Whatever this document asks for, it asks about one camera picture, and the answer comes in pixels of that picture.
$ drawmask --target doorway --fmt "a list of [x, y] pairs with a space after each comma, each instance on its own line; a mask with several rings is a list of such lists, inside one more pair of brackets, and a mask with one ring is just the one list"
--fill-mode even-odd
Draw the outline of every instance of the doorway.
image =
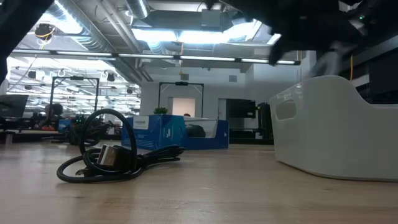
[[196, 99], [194, 98], [172, 98], [172, 115], [189, 114], [191, 117], [195, 117], [196, 110]]

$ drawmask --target table surface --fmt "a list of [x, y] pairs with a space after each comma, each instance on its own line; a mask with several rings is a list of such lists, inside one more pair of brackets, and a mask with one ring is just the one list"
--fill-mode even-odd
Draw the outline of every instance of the table surface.
[[58, 134], [58, 131], [43, 131], [43, 130], [22, 130], [21, 133], [19, 130], [7, 130], [15, 132], [16, 134]]
[[187, 151], [127, 182], [62, 182], [56, 169], [77, 155], [1, 145], [1, 223], [398, 223], [397, 183], [310, 175], [277, 162], [272, 146]]

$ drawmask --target potted plant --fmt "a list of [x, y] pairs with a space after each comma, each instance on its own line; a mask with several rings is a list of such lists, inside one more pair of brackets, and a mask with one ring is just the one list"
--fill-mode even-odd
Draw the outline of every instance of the potted plant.
[[167, 108], [156, 108], [154, 114], [167, 114]]

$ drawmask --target computer screen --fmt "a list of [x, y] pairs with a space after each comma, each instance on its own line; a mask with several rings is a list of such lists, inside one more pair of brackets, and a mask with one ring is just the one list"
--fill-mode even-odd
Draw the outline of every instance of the computer screen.
[[24, 115], [28, 95], [1, 95], [0, 116], [21, 118]]

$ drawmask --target blue box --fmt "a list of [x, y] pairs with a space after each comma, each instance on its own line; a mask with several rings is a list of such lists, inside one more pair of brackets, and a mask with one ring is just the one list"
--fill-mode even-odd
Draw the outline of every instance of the blue box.
[[[169, 145], [186, 149], [227, 149], [229, 145], [227, 121], [166, 114], [135, 116], [127, 120], [133, 127], [139, 149], [156, 150]], [[189, 124], [203, 127], [206, 137], [188, 137], [186, 125]], [[122, 128], [121, 141], [123, 146], [130, 146], [125, 126]]]
[[57, 131], [59, 133], [64, 133], [65, 128], [70, 128], [70, 123], [71, 123], [71, 120], [69, 120], [69, 119], [61, 119], [58, 122], [58, 130]]

